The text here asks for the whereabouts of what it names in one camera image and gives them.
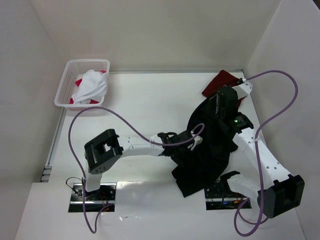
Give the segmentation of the black t shirt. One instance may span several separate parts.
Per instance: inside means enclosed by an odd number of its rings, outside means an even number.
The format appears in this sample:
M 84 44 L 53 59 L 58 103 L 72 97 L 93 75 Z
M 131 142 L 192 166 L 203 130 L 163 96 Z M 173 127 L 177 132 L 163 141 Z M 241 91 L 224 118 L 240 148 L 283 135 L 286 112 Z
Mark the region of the black t shirt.
M 178 148 L 170 158 L 177 164 L 171 172 L 183 197 L 188 197 L 207 188 L 224 172 L 229 164 L 230 154 L 238 149 L 219 126 L 216 118 L 217 97 L 205 99 L 191 114 L 187 130 L 204 124 L 200 134 L 202 143 L 193 151 Z

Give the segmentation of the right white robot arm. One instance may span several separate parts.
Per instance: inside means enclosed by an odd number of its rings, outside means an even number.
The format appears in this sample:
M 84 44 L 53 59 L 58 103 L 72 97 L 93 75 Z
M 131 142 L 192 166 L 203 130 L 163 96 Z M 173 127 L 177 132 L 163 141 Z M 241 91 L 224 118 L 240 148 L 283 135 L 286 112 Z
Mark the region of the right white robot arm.
M 272 219 L 301 203 L 305 181 L 292 175 L 275 158 L 267 146 L 256 136 L 249 118 L 239 112 L 238 93 L 229 86 L 216 93 L 216 117 L 221 129 L 231 138 L 254 166 L 259 181 L 254 181 L 238 171 L 221 176 L 227 189 L 256 201 L 263 214 Z

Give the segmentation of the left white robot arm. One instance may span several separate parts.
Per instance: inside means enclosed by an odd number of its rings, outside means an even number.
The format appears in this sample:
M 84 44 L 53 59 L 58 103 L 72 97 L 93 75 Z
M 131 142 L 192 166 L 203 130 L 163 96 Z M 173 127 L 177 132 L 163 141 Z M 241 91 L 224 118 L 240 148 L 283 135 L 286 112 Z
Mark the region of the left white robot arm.
M 117 160 L 132 156 L 173 157 L 178 151 L 192 152 L 202 143 L 202 137 L 193 131 L 158 133 L 147 140 L 139 137 L 119 136 L 114 129 L 108 129 L 87 142 L 84 146 L 86 159 L 85 193 L 95 194 L 101 188 L 103 173 Z

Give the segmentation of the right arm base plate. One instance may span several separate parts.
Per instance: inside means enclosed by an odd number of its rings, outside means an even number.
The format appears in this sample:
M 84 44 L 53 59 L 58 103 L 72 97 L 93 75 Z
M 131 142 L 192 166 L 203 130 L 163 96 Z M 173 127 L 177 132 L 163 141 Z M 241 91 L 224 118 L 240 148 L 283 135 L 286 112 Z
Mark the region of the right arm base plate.
M 241 193 L 232 192 L 220 181 L 204 189 L 206 210 L 235 210 L 247 197 Z

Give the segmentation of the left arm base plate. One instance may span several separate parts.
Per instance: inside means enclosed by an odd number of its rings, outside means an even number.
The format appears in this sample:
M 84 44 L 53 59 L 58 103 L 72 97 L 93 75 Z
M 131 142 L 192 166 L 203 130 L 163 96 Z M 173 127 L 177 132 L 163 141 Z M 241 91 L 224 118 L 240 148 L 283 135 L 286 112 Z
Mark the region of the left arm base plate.
M 80 183 L 73 185 L 71 192 L 68 212 L 82 213 L 83 212 L 83 186 Z M 92 193 L 85 194 L 85 210 L 89 213 L 97 213 L 103 207 L 108 206 L 104 212 L 115 211 L 116 199 L 116 183 L 101 183 L 100 189 Z

